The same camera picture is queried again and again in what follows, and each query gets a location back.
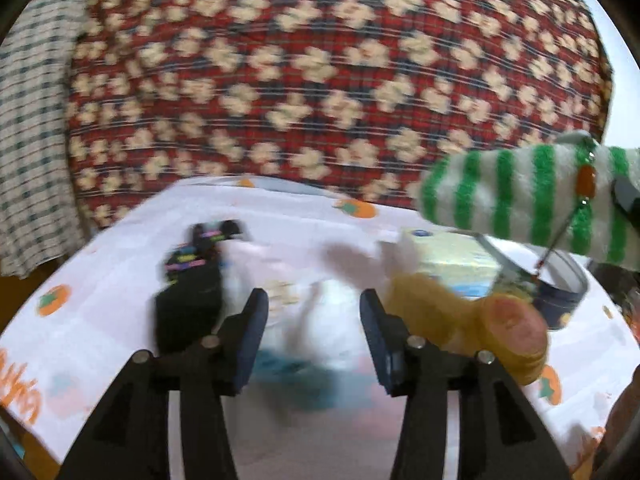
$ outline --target colorful patterned sock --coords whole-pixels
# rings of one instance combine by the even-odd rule
[[[569,134],[556,144],[452,155],[423,180],[417,209],[435,224],[548,246],[577,205],[576,177],[589,152],[582,138]],[[611,184],[624,175],[640,188],[640,152],[594,150],[595,196],[557,248],[638,270],[640,237],[615,208]]]
[[[191,231],[190,243],[179,245],[164,263],[169,283],[175,283],[185,270],[203,266],[211,260],[224,266],[216,253],[216,244],[242,235],[242,228],[235,220],[196,224]]]

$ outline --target table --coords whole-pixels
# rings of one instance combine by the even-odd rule
[[[294,410],[286,402],[274,405],[273,396],[250,384],[225,406],[239,475],[388,478],[404,401],[388,398],[376,383],[357,297],[385,283],[385,247],[399,228],[432,226],[415,211],[388,206],[375,206],[373,218],[358,218],[371,211],[276,179],[252,178],[254,188],[237,184],[232,178],[180,181],[99,234],[52,275],[0,336],[0,399],[63,460],[122,365],[137,349],[152,347],[152,298],[165,286],[161,263],[168,252],[196,222],[240,219],[252,241],[226,242],[230,302],[238,308],[251,286],[287,282],[290,296],[299,299],[287,307],[295,318],[312,291],[324,287],[298,350],[336,371],[338,395],[330,409]],[[277,348],[282,324],[272,320],[264,344]],[[640,350],[591,277],[569,325],[551,333],[550,341],[545,376],[526,394],[567,463],[577,465],[601,435]],[[455,409],[452,394],[445,478],[455,478]]]

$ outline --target floral pattern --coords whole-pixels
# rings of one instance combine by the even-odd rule
[[[602,134],[579,0],[90,0],[66,108],[107,227],[178,178],[263,174],[410,206],[449,153]]]

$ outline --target sock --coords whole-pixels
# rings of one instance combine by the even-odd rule
[[[206,262],[182,272],[156,295],[154,336],[160,355],[181,352],[211,334],[223,310],[218,262]]]
[[[417,209],[435,224],[546,247],[577,205],[576,176],[588,154],[578,139],[445,158],[422,181]],[[556,248],[639,270],[640,237],[611,198],[616,176],[640,188],[639,150],[596,146],[594,153],[595,197]]]
[[[443,350],[467,356],[490,350],[523,386],[535,381],[545,365],[547,326],[527,301],[504,294],[465,300],[417,273],[394,276],[383,304],[411,334]]]

